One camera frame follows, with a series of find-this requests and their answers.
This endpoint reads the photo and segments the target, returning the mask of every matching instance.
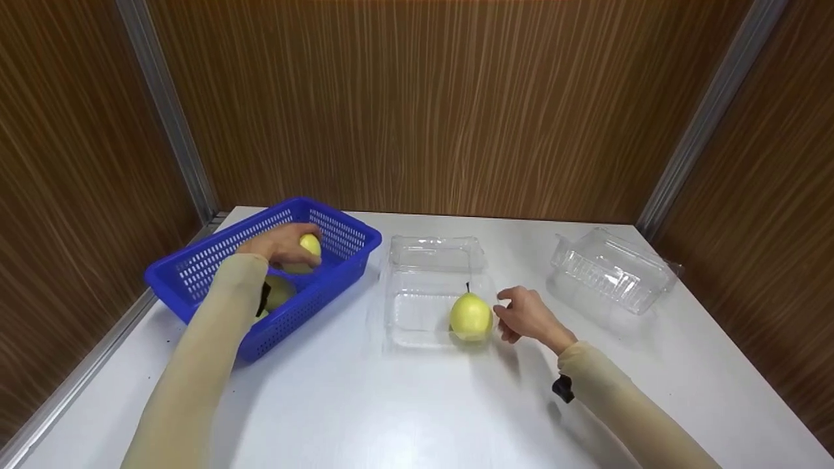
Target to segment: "pear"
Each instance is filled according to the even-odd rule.
[[[321,243],[319,242],[319,238],[315,237],[315,234],[305,234],[299,240],[299,244],[311,253],[319,257],[321,256]],[[281,268],[284,269],[284,272],[294,275],[309,274],[313,271],[313,269],[306,264],[284,264]]]
[[[461,340],[483,340],[492,328],[492,310],[478,295],[467,291],[452,305],[449,323]]]
[[[270,311],[278,308],[286,303],[290,298],[295,296],[296,289],[289,280],[277,275],[267,275],[264,282],[269,285],[269,296],[266,298],[266,305],[261,310],[259,315],[255,316],[254,322],[258,322],[265,318]]]

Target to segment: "wood grain wall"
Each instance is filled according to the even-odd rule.
[[[656,246],[834,453],[832,25],[789,4]]]
[[[199,221],[115,2],[0,2],[0,446]]]
[[[148,1],[223,209],[626,223],[749,4]]]

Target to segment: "beige sleeve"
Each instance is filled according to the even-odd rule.
[[[220,265],[148,399],[122,468],[205,467],[214,411],[266,273],[259,255],[231,255]]]
[[[645,469],[719,467],[709,454],[595,347],[578,342],[559,357],[577,399]]]

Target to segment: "table surface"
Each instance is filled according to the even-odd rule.
[[[257,213],[238,207],[223,227]],[[352,213],[392,235],[475,236],[499,288],[537,289],[723,467],[834,461],[682,284],[639,335],[616,333],[548,290],[555,233],[595,226],[648,248],[633,226]],[[212,467],[623,467],[620,443],[579,402],[550,393],[555,357],[532,341],[479,355],[382,351],[373,313],[386,243],[365,275],[248,366],[236,366],[214,423]],[[24,462],[121,462],[184,325],[161,303],[142,318]]]

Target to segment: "aluminum corner strip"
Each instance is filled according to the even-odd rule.
[[[637,229],[647,240],[652,241],[657,235],[692,168],[730,107],[761,48],[770,37],[787,2],[788,0],[754,0],[750,6],[721,65],[713,75],[701,104],[689,122],[689,127],[678,142],[675,153],[666,164],[663,175],[637,220]]]
[[[217,200],[197,152],[197,145],[188,128],[185,112],[177,97],[177,89],[165,62],[153,20],[145,0],[116,0],[128,31],[133,51],[142,68],[148,89],[156,104],[159,118],[168,135],[179,170],[183,174],[188,193],[203,224],[218,212]]]
[[[189,244],[211,235],[225,219],[224,215],[215,217],[206,224]],[[0,450],[0,468],[16,469],[38,447],[38,443],[52,430],[64,412],[75,402],[98,372],[107,364],[110,357],[118,350],[139,321],[145,317],[157,301],[156,295],[146,289],[130,309],[118,320],[116,325],[96,344],[81,360],[67,379],[52,395],[29,417],[29,420]]]

